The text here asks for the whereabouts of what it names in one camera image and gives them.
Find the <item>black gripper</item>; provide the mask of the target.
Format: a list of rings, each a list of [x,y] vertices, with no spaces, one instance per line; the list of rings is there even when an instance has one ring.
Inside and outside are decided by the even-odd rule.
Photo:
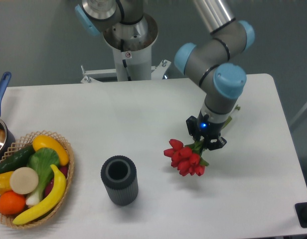
[[[219,136],[224,123],[224,121],[220,123],[211,122],[209,115],[203,116],[202,112],[199,113],[197,118],[190,116],[186,120],[188,133],[194,141],[200,141],[201,137],[209,139],[205,146],[208,150],[221,149],[226,145],[227,140]]]

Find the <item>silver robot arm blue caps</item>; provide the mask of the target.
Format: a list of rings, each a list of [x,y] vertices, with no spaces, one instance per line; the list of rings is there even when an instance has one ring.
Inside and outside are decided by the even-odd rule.
[[[180,47],[174,64],[206,93],[199,116],[186,120],[188,132],[204,149],[215,150],[226,144],[221,130],[246,83],[246,73],[230,59],[253,44],[255,33],[248,22],[236,20],[224,0],[194,5],[212,38],[202,47]],[[151,47],[158,28],[141,0],[84,0],[75,13],[90,35],[102,34],[111,47],[119,81],[152,78]]]

